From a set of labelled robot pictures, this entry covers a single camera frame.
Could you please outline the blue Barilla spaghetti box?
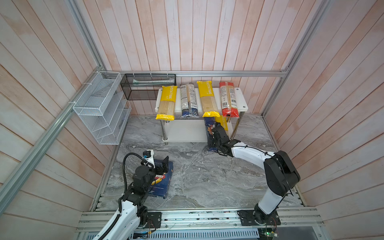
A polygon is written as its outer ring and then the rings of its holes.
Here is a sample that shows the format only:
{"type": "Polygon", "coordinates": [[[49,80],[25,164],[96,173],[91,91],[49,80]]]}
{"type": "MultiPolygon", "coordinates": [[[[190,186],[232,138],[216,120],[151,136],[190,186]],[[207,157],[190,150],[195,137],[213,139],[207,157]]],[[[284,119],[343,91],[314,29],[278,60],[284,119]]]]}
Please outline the blue Barilla spaghetti box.
{"type": "Polygon", "coordinates": [[[214,117],[206,117],[204,118],[205,121],[205,128],[206,128],[206,135],[207,135],[207,143],[208,143],[208,151],[215,152],[218,149],[214,146],[214,136],[212,129],[215,127],[215,118],[214,117]]]}

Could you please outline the red spaghetti bag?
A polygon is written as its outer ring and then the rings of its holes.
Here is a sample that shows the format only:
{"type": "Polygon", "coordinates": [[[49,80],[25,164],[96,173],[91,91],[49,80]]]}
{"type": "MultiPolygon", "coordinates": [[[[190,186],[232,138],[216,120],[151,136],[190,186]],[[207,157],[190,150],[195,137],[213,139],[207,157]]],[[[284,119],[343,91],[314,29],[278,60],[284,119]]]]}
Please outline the red spaghetti bag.
{"type": "Polygon", "coordinates": [[[239,118],[239,111],[232,82],[220,82],[222,114],[224,117],[239,118]]]}

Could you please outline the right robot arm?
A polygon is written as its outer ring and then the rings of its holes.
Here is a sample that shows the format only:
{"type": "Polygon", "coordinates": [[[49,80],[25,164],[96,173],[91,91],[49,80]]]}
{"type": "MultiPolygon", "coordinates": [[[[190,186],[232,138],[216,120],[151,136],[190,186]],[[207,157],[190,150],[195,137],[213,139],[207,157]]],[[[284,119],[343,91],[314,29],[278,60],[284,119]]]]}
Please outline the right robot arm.
{"type": "Polygon", "coordinates": [[[254,211],[249,214],[238,211],[242,219],[265,225],[284,197],[301,180],[298,170],[286,152],[263,151],[239,140],[231,140],[220,123],[215,123],[212,133],[212,143],[219,154],[245,160],[265,171],[268,189],[254,211]]]}

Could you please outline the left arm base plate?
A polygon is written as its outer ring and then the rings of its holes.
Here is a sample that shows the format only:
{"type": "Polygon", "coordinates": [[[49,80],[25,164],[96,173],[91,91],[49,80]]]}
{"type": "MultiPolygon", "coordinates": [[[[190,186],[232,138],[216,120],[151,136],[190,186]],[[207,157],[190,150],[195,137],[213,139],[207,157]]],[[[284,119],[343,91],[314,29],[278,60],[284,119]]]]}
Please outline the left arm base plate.
{"type": "Polygon", "coordinates": [[[139,229],[159,229],[162,223],[161,212],[142,213],[140,217],[139,229]]]}

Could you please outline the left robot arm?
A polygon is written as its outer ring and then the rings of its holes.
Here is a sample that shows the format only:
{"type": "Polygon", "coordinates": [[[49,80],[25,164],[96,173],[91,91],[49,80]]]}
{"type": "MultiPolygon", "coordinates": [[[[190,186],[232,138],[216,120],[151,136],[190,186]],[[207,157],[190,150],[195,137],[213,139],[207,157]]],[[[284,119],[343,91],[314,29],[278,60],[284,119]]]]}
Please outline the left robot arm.
{"type": "Polygon", "coordinates": [[[153,150],[144,151],[142,156],[136,153],[126,154],[122,162],[124,193],[118,199],[118,209],[94,239],[127,240],[134,235],[137,228],[148,227],[149,231],[145,233],[147,236],[156,231],[157,227],[149,217],[144,203],[152,187],[157,184],[156,177],[169,171],[169,157],[156,165],[153,150]],[[130,156],[139,158],[141,163],[133,174],[133,181],[128,184],[126,163],[130,156]]]}

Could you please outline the yellow Pastatime spaghetti bag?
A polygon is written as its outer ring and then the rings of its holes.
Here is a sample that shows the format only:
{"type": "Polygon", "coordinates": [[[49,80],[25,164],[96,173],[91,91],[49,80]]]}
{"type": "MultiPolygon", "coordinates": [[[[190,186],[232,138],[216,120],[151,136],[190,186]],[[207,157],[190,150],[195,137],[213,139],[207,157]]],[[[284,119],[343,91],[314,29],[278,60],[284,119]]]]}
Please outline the yellow Pastatime spaghetti bag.
{"type": "Polygon", "coordinates": [[[198,81],[197,82],[199,95],[203,107],[203,117],[211,118],[211,117],[219,117],[219,110],[217,107],[212,82],[211,81],[198,81]]]}
{"type": "Polygon", "coordinates": [[[162,87],[156,120],[173,121],[175,119],[177,88],[177,86],[162,87]]]}
{"type": "Polygon", "coordinates": [[[226,117],[224,117],[224,116],[215,117],[215,122],[216,122],[215,125],[220,124],[224,128],[226,134],[227,135],[229,134],[229,128],[228,128],[228,123],[227,123],[226,117]]]}

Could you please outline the dark blue spaghetti bag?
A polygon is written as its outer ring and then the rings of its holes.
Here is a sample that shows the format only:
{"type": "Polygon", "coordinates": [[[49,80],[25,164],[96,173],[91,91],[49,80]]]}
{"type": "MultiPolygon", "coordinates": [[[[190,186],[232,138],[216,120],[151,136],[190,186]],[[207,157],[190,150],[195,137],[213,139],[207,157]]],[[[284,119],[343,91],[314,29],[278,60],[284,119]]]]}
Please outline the dark blue spaghetti bag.
{"type": "Polygon", "coordinates": [[[192,83],[182,85],[180,87],[180,91],[181,91],[182,117],[183,118],[199,117],[195,86],[192,83]]]}

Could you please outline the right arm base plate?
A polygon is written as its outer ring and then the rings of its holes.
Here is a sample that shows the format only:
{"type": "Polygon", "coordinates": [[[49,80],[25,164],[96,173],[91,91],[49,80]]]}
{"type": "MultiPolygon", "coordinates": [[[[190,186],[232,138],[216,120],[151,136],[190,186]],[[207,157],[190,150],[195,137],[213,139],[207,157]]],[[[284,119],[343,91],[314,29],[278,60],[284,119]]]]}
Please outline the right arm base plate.
{"type": "Polygon", "coordinates": [[[281,225],[280,217],[278,216],[277,211],[266,215],[259,210],[239,210],[237,211],[237,214],[240,218],[242,226],[281,225]]]}

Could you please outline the blue Barilla rigatoni box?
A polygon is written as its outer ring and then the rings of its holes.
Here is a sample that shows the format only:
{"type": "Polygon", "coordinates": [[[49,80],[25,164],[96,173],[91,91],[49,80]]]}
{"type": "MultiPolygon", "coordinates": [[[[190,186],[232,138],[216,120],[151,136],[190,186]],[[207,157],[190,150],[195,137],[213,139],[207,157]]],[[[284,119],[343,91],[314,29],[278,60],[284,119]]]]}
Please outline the blue Barilla rigatoni box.
{"type": "Polygon", "coordinates": [[[169,171],[163,175],[156,175],[154,185],[149,191],[149,196],[165,199],[168,195],[172,176],[174,172],[174,164],[169,161],[169,171]]]}

